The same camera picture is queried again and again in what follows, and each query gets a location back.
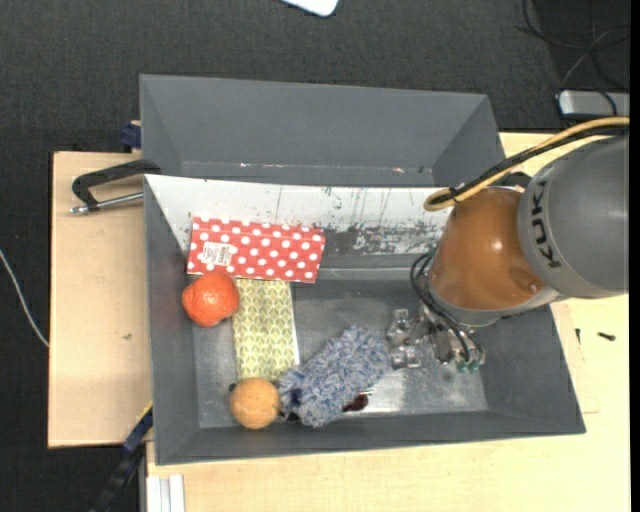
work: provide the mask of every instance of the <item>wooden table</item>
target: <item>wooden table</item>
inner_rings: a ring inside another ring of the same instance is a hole
[[[501,135],[507,154],[544,138]],[[121,443],[151,398],[142,208],[68,213],[78,204],[70,188],[76,176],[136,158],[54,156],[51,448]],[[106,186],[100,197],[139,190],[138,179]],[[572,299],[553,309],[586,434],[161,467],[150,442],[145,470],[184,475],[189,512],[628,510],[628,296]]]

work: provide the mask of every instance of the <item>yellow patterned fabric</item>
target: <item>yellow patterned fabric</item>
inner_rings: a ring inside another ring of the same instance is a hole
[[[286,281],[236,279],[240,309],[233,316],[238,381],[278,379],[297,363],[291,287]]]

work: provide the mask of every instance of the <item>red polka dot box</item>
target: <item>red polka dot box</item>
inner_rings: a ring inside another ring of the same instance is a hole
[[[187,273],[313,283],[324,244],[318,228],[194,217]]]

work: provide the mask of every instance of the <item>blue knitted cloth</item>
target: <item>blue knitted cloth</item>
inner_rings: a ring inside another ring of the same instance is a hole
[[[383,333],[353,325],[312,359],[286,372],[278,383],[285,417],[321,427],[391,369]]]

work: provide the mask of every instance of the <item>white label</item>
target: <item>white label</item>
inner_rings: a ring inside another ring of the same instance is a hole
[[[221,265],[226,267],[231,264],[231,248],[229,244],[219,242],[205,242],[202,246],[202,263],[205,265]]]

